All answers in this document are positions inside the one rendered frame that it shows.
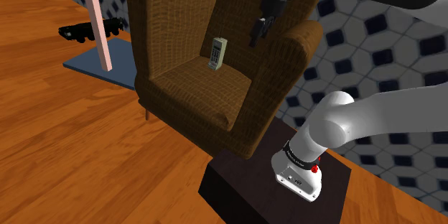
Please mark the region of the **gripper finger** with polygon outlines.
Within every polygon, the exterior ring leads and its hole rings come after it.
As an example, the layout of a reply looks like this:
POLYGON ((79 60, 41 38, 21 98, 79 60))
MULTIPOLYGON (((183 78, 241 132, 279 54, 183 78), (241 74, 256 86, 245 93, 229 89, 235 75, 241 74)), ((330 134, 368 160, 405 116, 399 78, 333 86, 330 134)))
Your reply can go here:
POLYGON ((274 22, 275 17, 257 19, 250 32, 251 41, 249 43, 249 46, 255 47, 260 38, 265 38, 267 32, 269 31, 274 22))

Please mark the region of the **beige brick mobile phone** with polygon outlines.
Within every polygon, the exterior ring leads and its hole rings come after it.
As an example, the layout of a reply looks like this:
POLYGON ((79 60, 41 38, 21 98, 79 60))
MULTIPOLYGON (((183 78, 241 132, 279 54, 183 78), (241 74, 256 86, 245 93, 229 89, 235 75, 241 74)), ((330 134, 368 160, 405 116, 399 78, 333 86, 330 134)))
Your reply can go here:
POLYGON ((213 39, 210 61, 207 66, 212 70, 218 70, 223 64, 223 58, 225 55, 225 49, 228 41, 222 37, 215 37, 213 39))

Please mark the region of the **blue floor mat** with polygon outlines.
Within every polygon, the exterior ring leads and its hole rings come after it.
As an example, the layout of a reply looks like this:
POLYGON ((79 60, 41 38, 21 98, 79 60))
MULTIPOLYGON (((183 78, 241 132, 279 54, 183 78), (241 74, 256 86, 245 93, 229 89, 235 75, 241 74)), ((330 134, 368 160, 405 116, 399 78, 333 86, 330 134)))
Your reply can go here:
POLYGON ((135 90, 136 67, 131 43, 113 38, 108 41, 108 48, 113 66, 110 71, 102 69, 96 47, 67 60, 62 65, 79 73, 135 90))

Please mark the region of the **dark robot stand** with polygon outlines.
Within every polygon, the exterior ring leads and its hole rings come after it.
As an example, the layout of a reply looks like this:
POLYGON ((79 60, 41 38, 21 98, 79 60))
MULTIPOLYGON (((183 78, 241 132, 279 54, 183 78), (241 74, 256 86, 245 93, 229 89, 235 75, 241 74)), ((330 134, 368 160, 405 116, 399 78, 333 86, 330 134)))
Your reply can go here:
POLYGON ((274 118, 250 159, 223 150, 208 163, 199 193, 226 224, 340 224, 351 170, 332 155, 321 156, 314 202, 276 181, 271 157, 294 133, 274 118))

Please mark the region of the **black toy train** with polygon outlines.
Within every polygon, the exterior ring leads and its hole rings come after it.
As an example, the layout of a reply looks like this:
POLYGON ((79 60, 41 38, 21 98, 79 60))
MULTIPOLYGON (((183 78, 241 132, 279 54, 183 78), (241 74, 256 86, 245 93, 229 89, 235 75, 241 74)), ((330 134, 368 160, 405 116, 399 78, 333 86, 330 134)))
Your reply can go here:
MULTIPOLYGON (((123 18, 104 19, 103 26, 107 37, 111 34, 118 35, 120 30, 123 30, 123 18)), ((80 23, 72 26, 60 27, 58 34, 66 40, 76 40, 79 43, 84 43, 85 39, 94 41, 93 28, 90 22, 80 23)))

